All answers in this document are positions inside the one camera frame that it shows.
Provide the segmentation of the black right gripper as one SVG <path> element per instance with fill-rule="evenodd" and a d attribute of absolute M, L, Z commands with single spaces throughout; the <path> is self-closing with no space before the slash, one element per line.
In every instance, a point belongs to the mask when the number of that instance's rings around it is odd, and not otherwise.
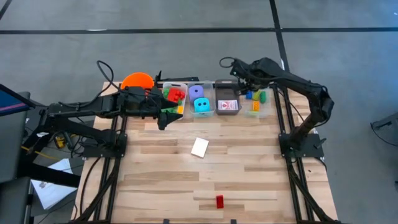
<path fill-rule="evenodd" d="M 246 90 L 265 88 L 274 81 L 272 78 L 265 77 L 262 72 L 252 71 L 249 64 L 238 58 L 234 58 L 231 65 L 231 74 L 238 79 L 239 94 L 246 94 Z"/>

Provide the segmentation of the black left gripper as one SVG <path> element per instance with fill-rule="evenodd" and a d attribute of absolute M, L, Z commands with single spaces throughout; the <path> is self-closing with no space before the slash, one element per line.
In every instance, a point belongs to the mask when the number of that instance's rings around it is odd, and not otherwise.
<path fill-rule="evenodd" d="M 164 130 L 168 124 L 183 117 L 182 114 L 162 112 L 169 108 L 169 102 L 164 98 L 160 89 L 153 87 L 150 90 L 135 86 L 119 89 L 116 99 L 116 114 L 119 116 L 136 116 L 144 119 L 157 119 L 159 130 Z"/>

